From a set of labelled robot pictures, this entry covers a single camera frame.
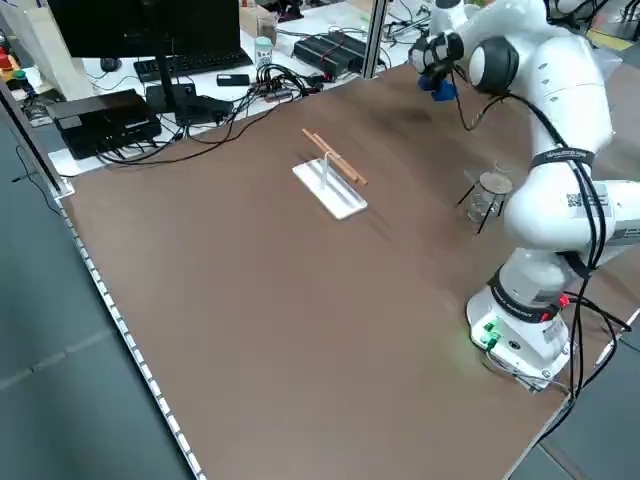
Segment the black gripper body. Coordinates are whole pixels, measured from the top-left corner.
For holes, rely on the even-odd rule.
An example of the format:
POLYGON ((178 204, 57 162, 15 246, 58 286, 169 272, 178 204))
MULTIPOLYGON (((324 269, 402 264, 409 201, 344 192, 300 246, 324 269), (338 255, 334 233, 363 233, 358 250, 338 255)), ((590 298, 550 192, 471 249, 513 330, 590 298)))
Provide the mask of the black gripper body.
POLYGON ((463 58, 463 39, 456 32, 421 36, 410 49, 410 63, 428 80, 442 80, 463 58))

